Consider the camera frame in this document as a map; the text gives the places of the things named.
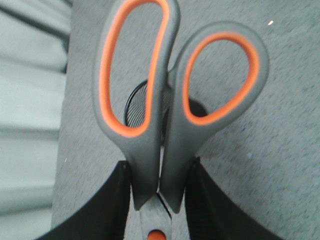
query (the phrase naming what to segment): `scissor blade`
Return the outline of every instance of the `scissor blade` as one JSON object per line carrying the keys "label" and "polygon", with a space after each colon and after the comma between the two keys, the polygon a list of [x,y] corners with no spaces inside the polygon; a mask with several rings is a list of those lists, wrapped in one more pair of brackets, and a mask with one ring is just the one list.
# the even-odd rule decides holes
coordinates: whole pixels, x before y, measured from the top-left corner
{"label": "scissor blade", "polygon": [[143,240],[147,240],[152,231],[161,231],[166,240],[172,239],[171,215],[158,194],[153,195],[139,213]]}

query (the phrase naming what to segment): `gray cloth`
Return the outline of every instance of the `gray cloth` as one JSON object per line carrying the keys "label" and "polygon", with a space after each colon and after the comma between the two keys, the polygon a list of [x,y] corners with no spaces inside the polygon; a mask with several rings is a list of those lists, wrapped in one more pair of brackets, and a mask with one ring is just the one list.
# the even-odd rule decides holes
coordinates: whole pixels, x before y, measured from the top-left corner
{"label": "gray cloth", "polygon": [[[255,30],[270,55],[262,94],[202,147],[202,163],[226,194],[266,228],[288,240],[320,240],[320,1],[178,2],[182,17],[170,66],[192,33],[222,20]],[[91,97],[96,44],[111,5],[105,0],[74,3],[53,226],[79,209],[124,159],[99,129]],[[160,19],[159,8],[140,7],[120,35],[111,81],[112,104],[120,119],[130,92],[147,78]],[[245,55],[232,43],[209,46],[192,73],[191,95],[210,111],[217,109],[245,78],[242,60]],[[126,239],[141,239],[132,209]],[[173,216],[173,239],[188,239],[183,211]]]}

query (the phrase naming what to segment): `gray fabric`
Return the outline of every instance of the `gray fabric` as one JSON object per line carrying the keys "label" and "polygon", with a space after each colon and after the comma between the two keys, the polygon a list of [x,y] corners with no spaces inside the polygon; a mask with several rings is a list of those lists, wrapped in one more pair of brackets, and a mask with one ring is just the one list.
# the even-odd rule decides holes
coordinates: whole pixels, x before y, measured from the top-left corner
{"label": "gray fabric", "polygon": [[51,226],[67,53],[60,38],[31,23],[68,35],[70,14],[62,0],[0,0],[3,240],[34,239]]}
{"label": "gray fabric", "polygon": [[[221,20],[257,31],[270,55],[270,75],[261,96],[203,146],[202,163],[237,205],[280,237],[320,240],[320,1],[178,2],[181,27],[170,66],[190,34]],[[53,226],[79,209],[124,159],[99,129],[91,98],[96,43],[111,3],[74,3]],[[111,83],[112,104],[120,119],[130,91],[147,78],[160,17],[158,8],[141,7],[120,35]],[[223,104],[245,77],[243,59],[231,43],[213,44],[197,61],[191,95],[210,111]],[[173,216],[173,239],[188,239],[184,217],[183,211]],[[140,234],[131,206],[125,239],[141,239]]]}

